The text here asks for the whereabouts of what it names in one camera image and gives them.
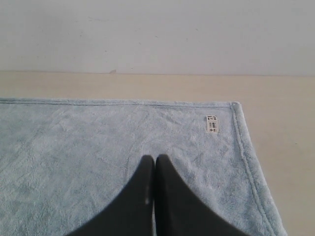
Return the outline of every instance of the white wall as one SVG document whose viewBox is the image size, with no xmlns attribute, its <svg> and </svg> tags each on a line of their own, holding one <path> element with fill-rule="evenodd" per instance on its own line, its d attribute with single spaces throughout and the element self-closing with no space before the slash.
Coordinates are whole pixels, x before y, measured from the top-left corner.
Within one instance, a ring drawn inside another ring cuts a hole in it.
<svg viewBox="0 0 315 236">
<path fill-rule="evenodd" d="M 315 1 L 1 0 L 0 70 L 315 75 Z"/>
</svg>

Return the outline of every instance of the towel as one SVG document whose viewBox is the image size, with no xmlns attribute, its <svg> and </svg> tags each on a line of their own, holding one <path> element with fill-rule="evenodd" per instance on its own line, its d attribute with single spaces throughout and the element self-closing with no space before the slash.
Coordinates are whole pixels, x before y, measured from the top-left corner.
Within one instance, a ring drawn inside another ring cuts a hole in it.
<svg viewBox="0 0 315 236">
<path fill-rule="evenodd" d="M 61 236 L 168 154 L 191 190 L 255 236 L 285 236 L 237 102 L 0 99 L 0 235 Z"/>
</svg>

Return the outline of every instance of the light blue towel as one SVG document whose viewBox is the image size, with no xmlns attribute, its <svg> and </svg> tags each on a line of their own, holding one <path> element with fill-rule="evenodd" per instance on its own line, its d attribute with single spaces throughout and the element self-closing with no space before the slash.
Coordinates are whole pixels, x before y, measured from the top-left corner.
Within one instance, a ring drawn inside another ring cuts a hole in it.
<svg viewBox="0 0 315 236">
<path fill-rule="evenodd" d="M 73 231 L 161 153 L 237 228 L 286 235 L 239 103 L 48 99 L 0 99 L 0 235 Z"/>
</svg>

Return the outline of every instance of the beige floor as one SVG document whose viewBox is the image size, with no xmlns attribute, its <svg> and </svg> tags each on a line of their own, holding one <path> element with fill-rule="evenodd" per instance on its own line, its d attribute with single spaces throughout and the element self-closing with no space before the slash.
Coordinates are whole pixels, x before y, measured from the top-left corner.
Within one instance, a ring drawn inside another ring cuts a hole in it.
<svg viewBox="0 0 315 236">
<path fill-rule="evenodd" d="M 240 101 L 284 227 L 314 235 L 315 78 L 0 72 L 0 96 Z"/>
</svg>

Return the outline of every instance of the care label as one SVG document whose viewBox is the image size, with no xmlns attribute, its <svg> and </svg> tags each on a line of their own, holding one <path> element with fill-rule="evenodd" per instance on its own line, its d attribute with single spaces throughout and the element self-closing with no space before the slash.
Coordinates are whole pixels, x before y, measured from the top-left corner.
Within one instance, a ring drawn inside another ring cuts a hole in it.
<svg viewBox="0 0 315 236">
<path fill-rule="evenodd" d="M 207 116 L 207 133 L 218 133 L 219 124 L 216 116 Z"/>
</svg>

